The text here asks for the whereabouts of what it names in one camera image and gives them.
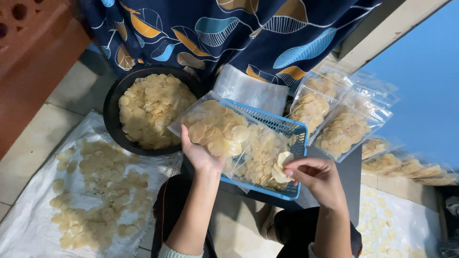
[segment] person's right hand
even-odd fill
[[[332,210],[347,210],[346,196],[332,160],[303,157],[284,165],[284,173],[304,184],[317,202]]]

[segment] black pants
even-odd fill
[[[152,258],[158,257],[162,243],[168,239],[179,219],[190,188],[191,179],[185,175],[176,175],[162,185],[158,199],[153,205],[156,224],[151,248]],[[319,207],[294,212],[283,210],[276,214],[276,236],[284,245],[277,258],[308,257],[308,245],[314,242],[318,216]],[[352,254],[358,257],[362,250],[362,237],[352,223],[350,226]],[[209,230],[204,243],[203,257],[217,258]]]

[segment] blue wall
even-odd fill
[[[378,131],[459,168],[459,0],[453,0],[364,68],[403,99]]]

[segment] person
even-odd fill
[[[183,152],[196,172],[192,181],[176,175],[161,187],[153,206],[156,225],[151,257],[216,258],[208,225],[226,160],[192,144],[187,128],[182,125],[181,129]],[[267,220],[261,229],[263,236],[284,245],[277,257],[358,257],[361,235],[350,223],[335,163],[302,157],[284,169],[294,184],[300,182],[311,191],[320,207],[282,210]]]

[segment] blue plastic basket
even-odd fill
[[[297,135],[297,141],[293,146],[290,147],[290,152],[293,153],[294,157],[306,156],[306,137],[308,135],[308,129],[303,123],[276,116],[263,110],[240,104],[230,99],[225,100],[239,107],[242,111],[248,113],[256,120],[262,122],[278,133],[281,132],[287,137],[290,137],[292,134]],[[274,191],[268,188],[264,188],[260,185],[239,181],[237,178],[229,179],[223,174],[221,175],[220,180],[226,183],[237,185],[243,189],[245,188],[248,190],[261,192],[287,201],[293,201],[297,199],[300,194],[299,183],[298,186],[294,186],[292,183],[289,183],[287,189],[283,191]]]

